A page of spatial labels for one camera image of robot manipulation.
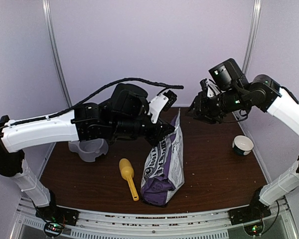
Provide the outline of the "purple pet food bag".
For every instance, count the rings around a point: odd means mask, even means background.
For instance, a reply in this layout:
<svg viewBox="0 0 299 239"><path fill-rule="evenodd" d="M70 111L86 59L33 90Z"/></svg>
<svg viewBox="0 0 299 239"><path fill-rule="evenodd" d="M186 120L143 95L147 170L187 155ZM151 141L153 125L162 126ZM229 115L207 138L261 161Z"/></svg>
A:
<svg viewBox="0 0 299 239"><path fill-rule="evenodd" d="M185 183L180 116L178 110L171 121L174 132L154 146L145 161L141 197L149 205L164 207Z"/></svg>

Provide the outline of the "yellow plastic scoop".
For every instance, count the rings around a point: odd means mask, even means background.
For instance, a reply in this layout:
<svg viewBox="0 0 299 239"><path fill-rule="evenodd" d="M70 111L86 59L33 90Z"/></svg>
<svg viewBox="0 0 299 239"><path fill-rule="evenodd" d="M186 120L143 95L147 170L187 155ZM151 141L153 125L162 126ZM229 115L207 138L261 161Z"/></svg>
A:
<svg viewBox="0 0 299 239"><path fill-rule="evenodd" d="M134 169L133 169L130 161L127 160L126 158L122 158L119 162L119 170L120 170L121 177L124 180L126 180L128 183L133 200L138 201L139 195L137 193L137 190L135 188L135 184L133 181Z"/></svg>

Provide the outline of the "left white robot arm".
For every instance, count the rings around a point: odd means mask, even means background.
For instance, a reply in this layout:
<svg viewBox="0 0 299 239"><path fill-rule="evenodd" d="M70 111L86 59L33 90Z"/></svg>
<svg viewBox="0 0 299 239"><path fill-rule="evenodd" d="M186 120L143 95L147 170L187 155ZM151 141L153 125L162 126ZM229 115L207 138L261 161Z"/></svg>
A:
<svg viewBox="0 0 299 239"><path fill-rule="evenodd" d="M12 178L51 221L62 211L53 193L43 186L25 160L24 149L64 142L104 139L136 140L143 137L156 146L174 127L160 118L176 101L176 94L166 88L152 100L147 92L133 84L117 84L111 97L100 104L79 103L71 109L50 116L26 120L0 119L0 175Z"/></svg>

